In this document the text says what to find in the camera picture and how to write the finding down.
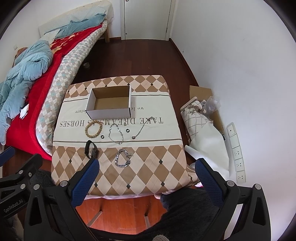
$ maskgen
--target white door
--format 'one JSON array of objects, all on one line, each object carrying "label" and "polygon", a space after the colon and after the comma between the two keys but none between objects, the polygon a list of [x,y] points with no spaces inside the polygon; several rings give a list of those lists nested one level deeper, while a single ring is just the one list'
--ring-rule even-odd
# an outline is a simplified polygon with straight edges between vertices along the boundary
[{"label": "white door", "polygon": [[125,0],[126,39],[165,40],[172,0]]}]

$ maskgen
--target cardboard box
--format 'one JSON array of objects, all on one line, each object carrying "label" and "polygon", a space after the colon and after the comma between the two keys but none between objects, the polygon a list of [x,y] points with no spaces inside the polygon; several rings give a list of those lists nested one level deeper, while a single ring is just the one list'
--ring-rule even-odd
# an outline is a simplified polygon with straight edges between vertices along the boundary
[{"label": "cardboard box", "polygon": [[[198,101],[201,102],[203,100],[208,100],[210,96],[213,96],[213,93],[211,89],[191,85],[189,87],[189,96],[190,96],[190,99],[192,99],[193,97],[197,97]],[[215,111],[210,116],[210,119],[213,120],[214,126],[223,135],[224,130],[223,130],[223,126],[222,126],[218,111]]]},{"label": "cardboard box", "polygon": [[93,88],[87,101],[86,113],[92,120],[130,118],[131,87]]}]

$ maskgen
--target wooden floor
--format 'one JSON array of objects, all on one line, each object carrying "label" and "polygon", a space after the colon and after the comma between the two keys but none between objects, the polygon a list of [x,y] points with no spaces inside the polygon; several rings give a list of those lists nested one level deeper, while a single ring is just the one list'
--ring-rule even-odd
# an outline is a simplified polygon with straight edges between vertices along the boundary
[{"label": "wooden floor", "polygon": [[[188,66],[184,65],[172,42],[159,40],[99,40],[85,62],[90,69],[79,69],[73,83],[126,75],[162,75],[170,89],[183,144],[188,144],[180,107],[189,100],[189,85],[197,85]],[[14,173],[31,154],[17,150],[4,166],[3,175]],[[186,154],[187,163],[193,162]],[[50,171],[51,163],[44,160],[42,169]],[[136,234],[146,229],[144,215],[150,224],[158,222],[165,209],[154,196],[134,199],[91,199],[76,208],[87,224],[96,213],[102,214],[92,228],[124,234]]]}]

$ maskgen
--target blue gripper pad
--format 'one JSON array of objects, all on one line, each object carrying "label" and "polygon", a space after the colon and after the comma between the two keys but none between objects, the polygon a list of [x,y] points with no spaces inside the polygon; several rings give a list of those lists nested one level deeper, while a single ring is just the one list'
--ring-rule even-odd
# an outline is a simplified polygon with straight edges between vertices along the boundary
[{"label": "blue gripper pad", "polygon": [[94,161],[83,174],[77,185],[73,188],[71,205],[74,208],[80,206],[84,201],[88,191],[90,190],[97,175],[99,174],[99,169],[99,161],[98,159],[94,159]]},{"label": "blue gripper pad", "polygon": [[216,183],[207,168],[200,160],[195,162],[195,173],[204,186],[207,194],[209,195],[212,203],[215,206],[222,207],[224,204],[223,192],[219,185]]},{"label": "blue gripper pad", "polygon": [[0,154],[0,167],[3,166],[10,158],[15,155],[15,149],[8,147],[4,152]]}]

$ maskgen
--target thin chain bracelet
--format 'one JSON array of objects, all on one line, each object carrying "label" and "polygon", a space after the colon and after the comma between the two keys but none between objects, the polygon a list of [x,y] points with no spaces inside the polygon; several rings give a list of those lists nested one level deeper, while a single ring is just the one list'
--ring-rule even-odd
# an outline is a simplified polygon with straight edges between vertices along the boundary
[{"label": "thin chain bracelet", "polygon": [[[97,123],[97,124],[100,125],[100,129],[98,130],[98,132],[97,132],[95,135],[92,135],[92,136],[91,136],[91,135],[89,135],[88,130],[89,130],[89,127],[90,127],[92,124],[95,124],[95,123]],[[98,120],[93,120],[91,123],[89,123],[89,124],[86,126],[86,128],[85,128],[85,134],[86,134],[87,137],[89,137],[89,138],[96,138],[96,137],[98,137],[98,136],[100,135],[102,129],[103,129],[103,123],[100,122],[100,121],[98,121]]]},{"label": "thin chain bracelet", "polygon": [[135,136],[132,137],[133,140],[136,139],[136,137],[141,133],[141,131],[142,131],[143,127],[145,126],[145,124],[148,123],[148,121],[150,121],[150,120],[155,121],[155,118],[153,116],[151,116],[150,118],[148,118],[147,121],[143,124],[143,126],[142,126],[141,130],[139,131],[139,133],[137,135],[135,135]]},{"label": "thin chain bracelet", "polygon": [[[112,126],[116,126],[117,129],[118,129],[118,131],[120,132],[120,135],[121,135],[121,137],[122,137],[122,141],[121,141],[121,142],[116,142],[116,141],[114,141],[114,140],[110,137]],[[113,124],[110,126],[110,129],[109,129],[109,138],[110,138],[111,141],[115,142],[115,143],[118,144],[118,145],[121,145],[121,144],[123,143],[123,134],[122,134],[121,130],[119,129],[118,125],[115,124],[115,123],[113,123]]]},{"label": "thin chain bracelet", "polygon": [[[126,157],[128,158],[128,160],[126,161],[125,164],[118,164],[118,158],[119,158],[119,155],[120,155],[122,152],[124,152],[124,154],[126,155]],[[129,155],[128,152],[127,152],[127,150],[125,150],[125,149],[120,149],[120,150],[118,151],[118,153],[116,154],[116,156],[115,156],[115,165],[118,166],[118,167],[127,167],[127,166],[129,166],[130,163],[131,163],[131,156],[133,156],[133,155]]]}]

